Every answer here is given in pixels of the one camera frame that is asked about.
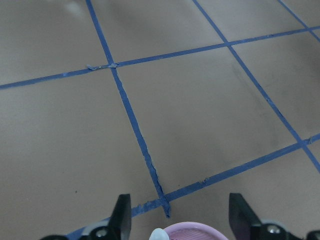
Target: pink object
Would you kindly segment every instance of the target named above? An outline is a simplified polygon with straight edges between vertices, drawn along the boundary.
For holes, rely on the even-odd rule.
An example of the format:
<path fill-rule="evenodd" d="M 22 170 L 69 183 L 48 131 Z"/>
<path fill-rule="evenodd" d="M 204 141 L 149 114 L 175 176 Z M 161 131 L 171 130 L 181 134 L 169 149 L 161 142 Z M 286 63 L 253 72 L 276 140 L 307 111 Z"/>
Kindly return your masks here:
<path fill-rule="evenodd" d="M 179 222 L 164 230 L 170 240 L 228 240 L 213 227 L 192 221 Z"/>

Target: blue tape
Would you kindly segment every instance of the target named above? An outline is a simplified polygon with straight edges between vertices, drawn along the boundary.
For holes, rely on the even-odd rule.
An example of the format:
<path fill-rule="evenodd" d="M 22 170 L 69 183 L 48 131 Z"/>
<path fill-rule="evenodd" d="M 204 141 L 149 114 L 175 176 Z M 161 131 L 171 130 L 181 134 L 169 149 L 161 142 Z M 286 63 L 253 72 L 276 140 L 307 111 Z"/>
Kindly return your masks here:
<path fill-rule="evenodd" d="M 143 136 L 141 134 L 141 131 L 140 131 L 140 128 L 139 128 L 139 125 L 138 125 L 138 121 L 136 119 L 134 111 L 133 111 L 133 109 L 131 107 L 131 104 L 129 102 L 127 93 L 126 93 L 126 91 L 125 91 L 125 89 L 124 89 L 124 87 L 122 85 L 122 82 L 119 79 L 119 76 L 118 76 L 118 73 L 117 73 L 117 69 L 116 69 L 118 67 L 118 64 L 114 63 L 112 54 L 111 54 L 110 49 L 108 47 L 108 43 L 107 43 L 106 38 L 105 38 L 105 36 L 103 34 L 103 31 L 102 31 L 102 29 L 100 27 L 100 24 L 99 24 L 98 18 L 96 16 L 94 7 L 92 6 L 91 0 L 86 0 L 86 4 L 87 4 L 87 7 L 89 9 L 93 24 L 95 26 L 95 30 L 96 30 L 96 32 L 97 32 L 97 34 L 99 36 L 101 45 L 103 47 L 105 57 L 106 57 L 108 63 L 110 64 L 110 67 L 111 67 L 110 69 L 111 69 L 115 84 L 116 84 L 116 86 L 117 86 L 117 88 L 119 90 L 119 93 L 120 93 L 124 108 L 126 110 L 128 118 L 130 120 L 130 123 L 131 123 L 131 126 L 133 128 L 135 137 L 136 137 L 136 139 L 138 141 L 138 144 L 140 146 L 142 155 L 144 156 L 144 160 L 145 160 L 145 163 L 146 163 L 146 165 L 148 167 L 150 176 L 152 178 L 153 185 L 154 185 L 154 187 L 156 189 L 156 192 L 157 192 L 157 194 L 159 196 L 159 200 L 160 200 L 160 202 L 162 204 L 162 207 L 163 207 L 163 210 L 165 212 L 165 215 L 169 218 L 170 214 L 171 214 L 171 207 L 170 207 L 169 202 L 165 198 L 164 191 L 163 191 L 163 189 L 162 189 L 162 187 L 161 187 L 161 185 L 159 183 L 159 178 L 158 178 L 158 175 L 157 175 L 157 171 L 156 171 L 155 167 L 153 166 L 153 163 L 152 163 L 152 160 L 151 160 L 151 156 L 150 156 L 150 154 L 148 152 L 146 141 L 144 140 L 144 138 L 143 138 Z"/>
<path fill-rule="evenodd" d="M 90 69 L 91 71 L 96 71 L 96 70 L 100 70 L 100 69 L 111 68 L 112 66 L 111 65 L 91 66 L 91 65 L 87 64 L 86 67 L 88 69 Z"/>
<path fill-rule="evenodd" d="M 82 227 L 78 230 L 75 230 L 73 232 L 70 232 L 68 233 L 67 235 L 65 235 L 69 240 L 79 240 L 81 235 L 82 235 L 82 232 L 85 228 Z"/>
<path fill-rule="evenodd" d="M 249 161 L 245 164 L 242 164 L 240 166 L 236 166 L 232 169 L 229 169 L 229 170 L 226 170 L 224 172 L 221 172 L 221 173 L 218 173 L 216 175 L 213 175 L 211 177 L 208 177 L 206 178 L 204 181 L 198 181 L 198 182 L 195 182 L 191 185 L 188 185 L 188 186 L 185 186 L 183 188 L 180 188 L 176 191 L 173 191 L 169 194 L 166 195 L 166 198 L 171 202 L 173 200 L 176 200 L 178 198 L 181 198 L 185 195 L 188 195 L 188 194 L 192 194 L 194 193 L 195 191 L 198 191 L 200 189 L 203 189 L 205 187 L 208 187 L 212 184 L 215 184 L 215 183 L 218 183 L 218 182 L 221 182 L 222 180 L 225 180 L 225 179 L 228 179 L 230 177 L 233 177 L 235 175 L 238 175 L 240 173 L 243 173 L 247 170 L 250 170 L 250 169 L 253 169 L 257 166 L 260 166 L 262 164 L 265 164 L 267 162 L 270 162 L 271 160 L 274 160 L 276 158 L 279 158 L 283 155 L 286 155 L 288 153 L 291 153 L 297 149 L 301 148 L 301 146 L 298 144 L 298 143 L 295 143 L 293 145 L 290 145 L 290 146 L 287 146 L 283 149 L 280 149 L 278 151 L 275 151 L 273 153 L 270 153 L 268 155 L 265 155 L 265 156 L 262 156 L 262 157 L 259 157 L 255 160 L 252 160 L 252 161 Z"/>
<path fill-rule="evenodd" d="M 204 17 L 208 20 L 208 22 L 211 24 L 211 26 L 216 30 L 220 38 L 223 40 L 224 43 L 227 43 L 226 37 L 223 35 L 223 33 L 219 30 L 218 26 L 212 21 L 212 19 L 208 16 L 206 11 L 200 6 L 200 4 L 197 2 L 197 0 L 192 0 L 194 4 L 198 7 L 198 9 L 201 11 L 201 13 L 204 15 Z M 292 134 L 292 136 L 295 138 L 295 140 L 298 142 L 298 144 L 301 145 L 304 152 L 307 154 L 307 156 L 310 158 L 313 165 L 316 167 L 318 172 L 320 173 L 320 163 L 316 159 L 316 157 L 313 155 L 313 153 L 309 150 L 306 143 L 300 138 L 298 133 L 294 130 L 294 128 L 290 125 L 290 123 L 287 121 L 287 119 L 282 115 L 278 107 L 275 105 L 275 103 L 271 100 L 269 95 L 266 93 L 266 91 L 262 88 L 262 86 L 259 84 L 257 79 L 254 77 L 254 75 L 251 73 L 251 71 L 248 69 L 248 67 L 245 65 L 245 63 L 242 61 L 240 56 L 237 54 L 237 52 L 234 50 L 234 48 L 230 45 L 228 46 L 228 49 L 232 53 L 232 55 L 235 57 L 237 62 L 240 64 L 242 69 L 245 71 L 245 73 L 248 75 L 252 83 L 255 85 L 255 87 L 258 89 L 258 91 L 262 94 L 264 99 L 268 102 L 270 107 L 273 109 L 275 114 L 279 117 L 279 119 L 282 121 L 282 123 L 285 125 L 285 127 L 289 130 L 289 132 Z"/>
<path fill-rule="evenodd" d="M 37 83 L 46 82 L 46 81 L 50 81 L 50 80 L 54 80 L 54 79 L 63 79 L 63 78 L 67 78 L 67 77 L 88 74 L 90 72 L 92 72 L 92 70 L 82 69 L 82 70 L 77 70 L 77 71 L 69 71 L 69 72 L 64 72 L 64 73 L 60 73 L 60 74 L 55 74 L 55 75 L 51 75 L 51 76 L 33 78 L 33 79 L 29 79 L 29 80 L 24 80 L 24 81 L 17 81 L 17 82 L 13 82 L 13 83 L 0 85 L 0 90 L 37 84 Z"/>
<path fill-rule="evenodd" d="M 101 29 L 100 23 L 99 23 L 98 18 L 96 16 L 94 7 L 92 6 L 91 0 L 86 0 L 85 2 L 86 2 L 86 5 L 88 7 L 91 19 L 93 21 L 93 25 L 95 27 L 96 33 L 98 34 L 98 37 L 100 39 L 100 43 L 102 45 L 106 60 L 108 61 L 109 64 L 113 64 L 114 60 L 112 58 L 110 49 L 109 49 L 107 41 L 106 41 L 106 38 L 104 36 L 104 33 L 103 33 L 102 29 Z"/>
<path fill-rule="evenodd" d="M 163 204 L 160 199 L 148 201 L 143 205 L 138 205 L 138 206 L 132 208 L 131 215 L 132 215 L 132 217 L 136 217 L 138 215 L 145 214 L 153 209 L 157 209 L 158 207 L 161 207 L 162 205 Z"/>
<path fill-rule="evenodd" d="M 313 30 L 320 29 L 320 26 L 313 26 L 313 27 L 309 27 L 308 29 L 313 31 Z"/>
<path fill-rule="evenodd" d="M 310 137 L 309 139 L 307 139 L 305 141 L 306 141 L 306 144 L 309 145 L 309 144 L 313 144 L 314 142 L 319 141 L 319 140 L 320 140 L 320 133 Z"/>
<path fill-rule="evenodd" d="M 140 131 L 140 128 L 139 128 L 139 125 L 138 125 L 138 121 L 136 119 L 134 111 L 133 111 L 133 109 L 131 107 L 131 104 L 129 102 L 127 93 L 126 93 L 126 91 L 125 91 L 125 89 L 124 89 L 124 87 L 122 85 L 122 82 L 119 79 L 117 70 L 115 68 L 112 68 L 111 72 L 112 72 L 113 78 L 115 80 L 115 84 L 116 84 L 116 86 L 117 86 L 117 88 L 119 90 L 119 93 L 120 93 L 124 108 L 125 108 L 126 113 L 127 113 L 128 117 L 129 117 L 129 120 L 130 120 L 131 126 L 133 128 L 135 137 L 136 137 L 136 139 L 138 141 L 138 144 L 140 146 L 141 152 L 142 152 L 142 154 L 144 156 L 145 163 L 146 163 L 146 165 L 147 165 L 147 167 L 149 169 L 149 172 L 150 172 L 153 184 L 155 186 L 156 192 L 157 192 L 157 194 L 158 194 L 158 196 L 160 198 L 160 201 L 162 203 L 164 212 L 165 212 L 166 216 L 169 218 L 170 217 L 170 213 L 171 213 L 171 207 L 170 207 L 169 201 L 165 198 L 165 194 L 164 194 L 163 189 L 162 189 L 162 187 L 161 187 L 161 185 L 159 183 L 159 178 L 158 178 L 158 175 L 157 175 L 157 171 L 156 171 L 156 169 L 155 169 L 155 167 L 154 167 L 154 165 L 152 163 L 151 156 L 150 156 L 150 154 L 148 152 L 146 141 L 144 140 L 144 137 L 141 134 L 141 131 Z"/>
<path fill-rule="evenodd" d="M 212 50 L 212 49 L 223 48 L 223 47 L 226 47 L 227 45 L 228 44 L 226 44 L 226 43 L 220 43 L 220 44 L 216 44 L 216 45 L 193 48 L 193 49 L 189 49 L 189 50 L 176 51 L 176 52 L 172 52 L 172 53 L 166 53 L 166 54 L 161 54 L 161 55 L 156 55 L 156 56 L 149 56 L 149 57 L 144 57 L 144 58 L 139 58 L 139 59 L 134 59 L 134 60 L 129 60 L 129 61 L 122 61 L 122 62 L 118 63 L 118 66 L 124 67 L 124 66 L 128 66 L 128 65 L 133 65 L 133 64 L 141 64 L 141 63 L 151 62 L 151 61 L 160 60 L 160 59 L 168 59 L 168 58 L 173 58 L 173 57 L 187 55 L 187 54 L 194 54 L 194 53 L 199 53 L 199 52 L 208 51 L 208 50 Z"/>
<path fill-rule="evenodd" d="M 307 31 L 308 31 L 308 29 L 302 28 L 302 29 L 298 29 L 298 30 L 285 31 L 285 32 L 279 32 L 279 33 L 275 33 L 275 34 L 268 34 L 268 35 L 263 35 L 263 36 L 250 37 L 250 38 L 246 38 L 246 39 L 242 39 L 242 40 L 230 41 L 229 43 L 230 43 L 230 46 L 233 46 L 233 45 L 238 45 L 238 44 L 245 44 L 245 43 L 255 42 L 255 41 L 259 41 L 259 40 L 278 38 L 278 37 L 292 35 L 292 34 L 305 33 Z"/>
<path fill-rule="evenodd" d="M 302 21 L 302 19 L 300 19 L 282 0 L 278 0 L 278 2 L 300 23 L 302 24 L 307 30 L 308 32 L 311 33 L 312 36 L 315 37 L 315 39 L 318 40 L 318 42 L 320 42 L 320 38 L 307 26 L 307 24 L 305 24 L 304 21 Z"/>

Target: floor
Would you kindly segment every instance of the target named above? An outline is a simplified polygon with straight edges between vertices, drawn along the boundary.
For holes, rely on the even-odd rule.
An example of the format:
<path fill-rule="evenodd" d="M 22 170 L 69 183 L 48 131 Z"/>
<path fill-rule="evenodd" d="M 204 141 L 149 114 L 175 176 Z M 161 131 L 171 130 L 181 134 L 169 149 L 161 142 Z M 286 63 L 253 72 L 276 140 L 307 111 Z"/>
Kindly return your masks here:
<path fill-rule="evenodd" d="M 0 3 L 0 235 L 37 240 L 132 200 L 131 240 L 229 193 L 320 229 L 318 0 Z"/>

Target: torn tape piece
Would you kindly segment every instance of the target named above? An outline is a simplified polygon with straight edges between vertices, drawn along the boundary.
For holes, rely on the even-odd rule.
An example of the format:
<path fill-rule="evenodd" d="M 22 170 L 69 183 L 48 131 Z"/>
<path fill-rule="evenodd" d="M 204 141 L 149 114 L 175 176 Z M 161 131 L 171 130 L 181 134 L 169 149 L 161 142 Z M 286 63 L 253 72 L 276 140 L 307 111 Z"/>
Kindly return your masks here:
<path fill-rule="evenodd" d="M 90 69 L 91 71 L 95 71 L 95 70 L 99 70 L 99 69 L 106 69 L 109 67 L 109 65 L 91 66 L 91 65 L 87 64 L 86 67 L 88 69 Z"/>
<path fill-rule="evenodd" d="M 115 68 L 117 68 L 117 66 L 118 66 L 118 63 L 112 63 L 109 65 L 109 68 L 115 69 Z"/>
<path fill-rule="evenodd" d="M 313 143 L 313 137 L 310 137 L 309 139 L 308 139 L 308 144 L 312 144 Z"/>

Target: metal screw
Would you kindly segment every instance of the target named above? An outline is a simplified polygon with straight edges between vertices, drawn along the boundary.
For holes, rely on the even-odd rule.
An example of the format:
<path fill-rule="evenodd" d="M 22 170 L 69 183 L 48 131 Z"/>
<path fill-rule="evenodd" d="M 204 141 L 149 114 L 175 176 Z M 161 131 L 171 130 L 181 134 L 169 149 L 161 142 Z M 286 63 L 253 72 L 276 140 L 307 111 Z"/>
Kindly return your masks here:
<path fill-rule="evenodd" d="M 276 225 L 269 225 L 266 229 L 271 234 L 279 234 L 280 228 Z"/>
<path fill-rule="evenodd" d="M 95 235 L 96 235 L 98 238 L 104 237 L 105 235 L 107 235 L 107 230 L 106 230 L 106 229 L 101 229 L 101 230 L 97 231 L 97 232 L 95 233 Z"/>

